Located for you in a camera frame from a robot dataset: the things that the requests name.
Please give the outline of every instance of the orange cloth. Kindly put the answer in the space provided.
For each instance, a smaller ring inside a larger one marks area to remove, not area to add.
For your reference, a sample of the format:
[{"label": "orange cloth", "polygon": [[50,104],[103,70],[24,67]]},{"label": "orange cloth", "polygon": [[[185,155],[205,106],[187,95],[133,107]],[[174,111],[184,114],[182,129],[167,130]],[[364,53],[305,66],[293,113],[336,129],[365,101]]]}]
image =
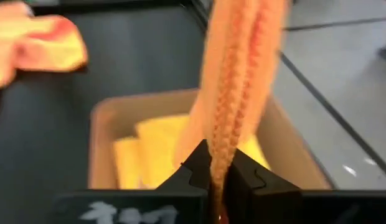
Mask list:
[{"label": "orange cloth", "polygon": [[16,68],[69,72],[87,62],[82,37],[68,19],[28,17],[27,10],[20,6],[0,4],[1,8],[13,12],[13,16],[0,14],[0,88],[13,81]]},{"label": "orange cloth", "polygon": [[247,142],[260,122],[276,74],[287,1],[214,3],[200,91],[177,142],[175,166],[185,161],[203,139],[209,141],[210,148],[215,144],[235,148]]},{"label": "orange cloth", "polygon": [[30,7],[24,4],[24,2],[12,1],[0,3],[0,19],[15,16],[26,16],[28,14],[30,14]]}]

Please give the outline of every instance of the gray floor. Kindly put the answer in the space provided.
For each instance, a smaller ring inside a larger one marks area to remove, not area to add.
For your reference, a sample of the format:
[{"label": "gray floor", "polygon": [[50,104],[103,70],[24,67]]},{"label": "gray floor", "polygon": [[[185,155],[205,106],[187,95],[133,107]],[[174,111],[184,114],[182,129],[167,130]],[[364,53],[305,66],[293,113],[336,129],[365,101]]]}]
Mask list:
[{"label": "gray floor", "polygon": [[[386,18],[386,1],[300,0],[290,26]],[[289,32],[283,52],[386,162],[386,20]],[[386,189],[386,175],[306,87],[281,65],[275,84],[292,122],[342,189]]]},{"label": "gray floor", "polygon": [[292,7],[289,26],[386,17],[386,0],[298,0]]}]

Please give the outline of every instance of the black edge strip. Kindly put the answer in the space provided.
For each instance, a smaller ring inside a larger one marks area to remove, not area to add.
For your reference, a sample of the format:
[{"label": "black edge strip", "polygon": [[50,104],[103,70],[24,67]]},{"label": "black edge strip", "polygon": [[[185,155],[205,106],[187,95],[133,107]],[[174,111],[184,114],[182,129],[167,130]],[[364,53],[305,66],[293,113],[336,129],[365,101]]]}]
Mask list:
[{"label": "black edge strip", "polygon": [[60,2],[51,6],[32,6],[36,16],[47,14],[83,14],[103,12],[108,9],[149,9],[162,6],[175,6],[179,0],[91,0],[80,2]]},{"label": "black edge strip", "polygon": [[196,20],[197,25],[199,25],[201,31],[205,34],[209,18],[207,15],[208,12],[205,10],[200,0],[182,0],[182,5],[190,11],[193,18]]},{"label": "black edge strip", "polygon": [[358,132],[341,116],[340,113],[327,101],[327,99],[317,90],[313,84],[295,67],[295,65],[281,53],[281,61],[293,72],[295,77],[311,92],[311,94],[322,104],[330,115],[351,135],[356,143],[379,165],[386,174],[386,162],[374,151],[374,149],[359,135]]},{"label": "black edge strip", "polygon": [[307,26],[296,26],[296,27],[286,27],[286,31],[300,31],[300,30],[311,30],[311,29],[321,29],[327,27],[336,27],[336,26],[349,26],[349,25],[359,25],[373,22],[383,22],[386,21],[386,17],[383,18],[373,18],[373,19],[360,19],[356,21],[345,21],[345,22],[330,22],[325,24],[314,24]]}]

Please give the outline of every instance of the black table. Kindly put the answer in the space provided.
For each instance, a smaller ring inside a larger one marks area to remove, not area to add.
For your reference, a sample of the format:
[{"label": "black table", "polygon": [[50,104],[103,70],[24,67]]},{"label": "black table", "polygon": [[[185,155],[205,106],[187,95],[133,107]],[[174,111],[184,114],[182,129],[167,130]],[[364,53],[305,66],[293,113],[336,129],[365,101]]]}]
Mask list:
[{"label": "black table", "polygon": [[87,187],[90,112],[101,100],[198,86],[204,35],[183,7],[66,14],[89,65],[18,72],[0,90],[0,223],[44,223],[52,197]]}]

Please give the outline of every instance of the orange fabric piece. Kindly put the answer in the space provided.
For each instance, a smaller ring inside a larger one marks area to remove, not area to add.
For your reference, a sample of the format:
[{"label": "orange fabric piece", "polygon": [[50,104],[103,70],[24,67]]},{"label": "orange fabric piece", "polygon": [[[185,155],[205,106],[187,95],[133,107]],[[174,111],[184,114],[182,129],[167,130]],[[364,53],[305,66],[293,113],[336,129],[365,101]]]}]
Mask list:
[{"label": "orange fabric piece", "polygon": [[77,26],[67,18],[13,12],[14,16],[0,17],[0,88],[13,81],[17,68],[69,72],[88,61]]},{"label": "orange fabric piece", "polygon": [[15,16],[26,16],[29,13],[29,6],[24,2],[1,2],[0,3],[0,19],[15,17]]},{"label": "orange fabric piece", "polygon": [[257,128],[278,63],[287,0],[214,1],[200,92],[177,145],[184,161],[206,139],[212,156],[214,222],[236,148]]}]

